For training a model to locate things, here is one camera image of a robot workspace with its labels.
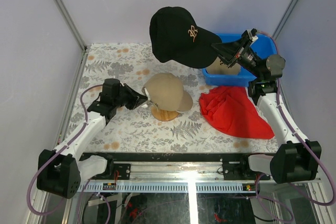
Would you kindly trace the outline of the tan baseball cap with logo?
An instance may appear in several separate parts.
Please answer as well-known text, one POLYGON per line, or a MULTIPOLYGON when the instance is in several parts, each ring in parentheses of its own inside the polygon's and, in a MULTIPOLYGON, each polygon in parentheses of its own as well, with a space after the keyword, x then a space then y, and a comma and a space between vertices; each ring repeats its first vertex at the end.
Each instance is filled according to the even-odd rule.
POLYGON ((143 86, 142 91, 160 110, 189 111, 193 99, 184 90, 182 81, 171 73, 157 73, 143 86))

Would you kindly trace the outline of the black cap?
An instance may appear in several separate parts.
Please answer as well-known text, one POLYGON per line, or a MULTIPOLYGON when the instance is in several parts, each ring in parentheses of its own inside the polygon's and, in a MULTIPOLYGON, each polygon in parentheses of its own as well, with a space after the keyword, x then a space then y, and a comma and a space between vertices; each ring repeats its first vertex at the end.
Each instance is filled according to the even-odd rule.
POLYGON ((197 26, 191 13, 182 7, 160 8, 149 26, 152 52, 161 63, 176 61, 184 66, 203 69, 218 53, 212 44, 221 43, 213 32, 197 26))

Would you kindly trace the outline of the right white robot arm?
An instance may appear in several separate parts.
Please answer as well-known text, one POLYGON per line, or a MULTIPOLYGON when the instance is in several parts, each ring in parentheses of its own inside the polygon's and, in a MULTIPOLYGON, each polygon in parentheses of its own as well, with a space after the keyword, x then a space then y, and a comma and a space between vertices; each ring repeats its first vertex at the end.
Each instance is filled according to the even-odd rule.
POLYGON ((317 141, 308 140, 283 104, 279 79, 285 59, 277 51, 261 58, 252 49, 258 34, 260 31, 248 29, 236 41, 212 44, 227 67, 237 63, 255 76, 248 84, 248 95, 263 113, 278 143, 274 155, 249 155, 239 166, 240 175, 251 179, 257 173, 265 173, 278 184, 314 180, 321 146, 317 141))

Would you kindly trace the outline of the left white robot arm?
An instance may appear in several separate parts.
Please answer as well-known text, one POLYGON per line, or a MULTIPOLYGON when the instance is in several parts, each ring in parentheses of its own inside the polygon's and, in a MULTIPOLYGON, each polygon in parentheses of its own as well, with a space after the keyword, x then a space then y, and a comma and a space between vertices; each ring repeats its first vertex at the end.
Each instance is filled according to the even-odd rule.
POLYGON ((81 157, 93 138, 101 132, 117 109, 134 110, 149 101, 147 93, 141 94, 121 83, 118 79, 105 79, 98 97, 84 107, 84 122, 67 139, 53 150, 43 150, 38 158, 36 186, 39 190, 70 199, 82 182, 95 176, 109 179, 115 175, 111 157, 92 154, 81 157))

